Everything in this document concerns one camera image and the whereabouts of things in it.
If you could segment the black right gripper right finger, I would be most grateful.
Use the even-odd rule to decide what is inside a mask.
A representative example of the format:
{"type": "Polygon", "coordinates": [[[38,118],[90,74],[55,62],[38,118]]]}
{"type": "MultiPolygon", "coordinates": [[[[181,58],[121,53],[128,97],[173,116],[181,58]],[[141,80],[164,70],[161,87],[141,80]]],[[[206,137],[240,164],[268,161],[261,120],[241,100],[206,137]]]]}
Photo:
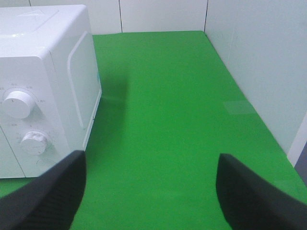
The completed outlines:
{"type": "Polygon", "coordinates": [[[216,193],[234,230],[305,230],[307,206],[254,173],[231,154],[219,156],[216,193]]]}

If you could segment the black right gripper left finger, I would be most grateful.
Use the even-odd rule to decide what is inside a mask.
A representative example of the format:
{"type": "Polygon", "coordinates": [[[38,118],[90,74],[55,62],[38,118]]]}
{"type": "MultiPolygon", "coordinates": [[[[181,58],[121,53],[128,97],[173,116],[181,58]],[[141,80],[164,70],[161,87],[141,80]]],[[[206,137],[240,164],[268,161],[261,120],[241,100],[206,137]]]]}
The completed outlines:
{"type": "Polygon", "coordinates": [[[0,228],[70,229],[85,185],[85,152],[75,150],[33,181],[0,199],[0,228]]]}

